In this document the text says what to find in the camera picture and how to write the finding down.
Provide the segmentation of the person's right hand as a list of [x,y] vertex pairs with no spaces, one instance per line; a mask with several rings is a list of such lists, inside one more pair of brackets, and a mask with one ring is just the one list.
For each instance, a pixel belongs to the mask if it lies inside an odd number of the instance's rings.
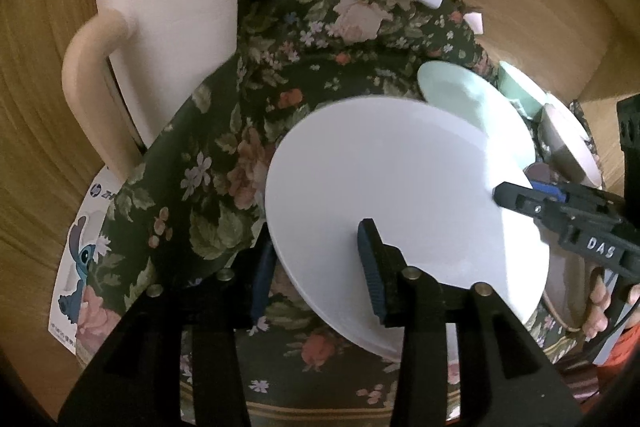
[[[611,304],[611,294],[604,283],[600,270],[593,272],[591,282],[592,286],[588,300],[588,313],[586,315],[585,323],[582,325],[582,332],[586,336],[587,340],[591,340],[596,337],[599,333],[604,332],[608,327],[608,319],[605,316],[605,311]],[[634,306],[639,299],[639,294],[639,284],[632,286],[627,298],[628,305]],[[638,324],[639,305],[638,308],[634,310],[631,317],[629,317],[625,329],[633,329]]]

